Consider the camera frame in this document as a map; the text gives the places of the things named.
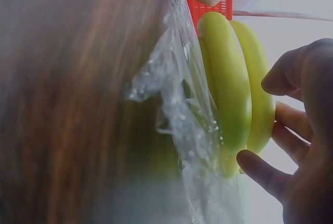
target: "clear plastic bag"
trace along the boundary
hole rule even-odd
[[[217,162],[222,140],[216,106],[186,0],[169,0],[163,24],[164,34],[126,99],[143,102],[160,93],[156,129],[173,138],[193,223],[244,223],[240,178],[224,179]]]

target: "red basket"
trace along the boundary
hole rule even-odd
[[[189,10],[192,15],[194,27],[197,30],[199,19],[209,11],[216,11],[222,13],[228,20],[233,19],[233,0],[222,0],[214,7],[206,6],[196,0],[187,0]]]

